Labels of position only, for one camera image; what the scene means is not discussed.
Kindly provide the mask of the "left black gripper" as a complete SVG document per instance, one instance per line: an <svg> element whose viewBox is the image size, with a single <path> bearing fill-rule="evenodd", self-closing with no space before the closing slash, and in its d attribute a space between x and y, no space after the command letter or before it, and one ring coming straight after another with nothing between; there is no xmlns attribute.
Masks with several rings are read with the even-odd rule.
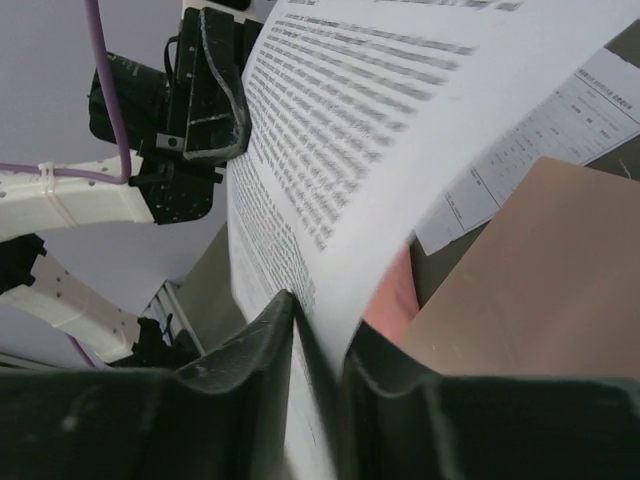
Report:
<svg viewBox="0 0 640 480"><path fill-rule="evenodd" d="M195 28L190 93L163 74L149 116L135 130L142 164L129 185L140 191L157 225L199 220L213 206L223 176L187 161L229 161L242 155L249 141L234 17L190 7L183 26Z"/></svg>

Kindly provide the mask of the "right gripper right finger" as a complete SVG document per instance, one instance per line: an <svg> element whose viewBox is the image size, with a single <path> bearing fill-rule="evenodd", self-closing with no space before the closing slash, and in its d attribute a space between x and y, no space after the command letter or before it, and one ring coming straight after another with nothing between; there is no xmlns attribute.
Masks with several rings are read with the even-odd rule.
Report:
<svg viewBox="0 0 640 480"><path fill-rule="evenodd" d="M635 479L639 384L442 375L361 326L334 377L304 314L331 479Z"/></svg>

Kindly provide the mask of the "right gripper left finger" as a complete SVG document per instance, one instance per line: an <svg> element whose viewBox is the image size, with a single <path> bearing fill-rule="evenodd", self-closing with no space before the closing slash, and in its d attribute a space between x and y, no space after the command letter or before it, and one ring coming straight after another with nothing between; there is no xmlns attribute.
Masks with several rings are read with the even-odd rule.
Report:
<svg viewBox="0 0 640 480"><path fill-rule="evenodd" d="M295 299L175 371L6 371L5 479L276 479Z"/></svg>

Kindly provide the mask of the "white text document sheet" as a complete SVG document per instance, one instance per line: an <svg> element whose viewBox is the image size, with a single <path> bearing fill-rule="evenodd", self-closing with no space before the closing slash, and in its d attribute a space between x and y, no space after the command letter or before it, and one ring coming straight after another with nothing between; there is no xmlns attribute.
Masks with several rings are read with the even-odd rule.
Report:
<svg viewBox="0 0 640 480"><path fill-rule="evenodd" d="M293 293L332 374L393 258L492 145L639 17L635 1L280 1L228 166L247 319Z"/></svg>

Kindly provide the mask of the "beige paper folder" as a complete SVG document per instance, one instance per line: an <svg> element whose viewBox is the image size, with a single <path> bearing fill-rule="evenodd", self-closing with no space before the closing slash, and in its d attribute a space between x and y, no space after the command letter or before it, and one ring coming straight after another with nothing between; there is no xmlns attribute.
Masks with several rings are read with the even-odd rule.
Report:
<svg viewBox="0 0 640 480"><path fill-rule="evenodd" d="M449 375L639 375L639 184L543 158L400 342Z"/></svg>

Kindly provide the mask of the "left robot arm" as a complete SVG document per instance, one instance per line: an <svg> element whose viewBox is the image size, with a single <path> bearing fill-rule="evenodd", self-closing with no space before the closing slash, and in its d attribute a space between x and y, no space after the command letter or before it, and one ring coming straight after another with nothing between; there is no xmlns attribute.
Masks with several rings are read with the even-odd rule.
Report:
<svg viewBox="0 0 640 480"><path fill-rule="evenodd" d="M227 164L247 148L241 74L253 39L232 14L188 7L154 69L110 53L99 7L87 5L96 70L92 135L114 158L1 168L1 301L87 345L111 367L176 369L200 348L169 320L128 313L72 276L42 233L112 222L174 225L211 210Z"/></svg>

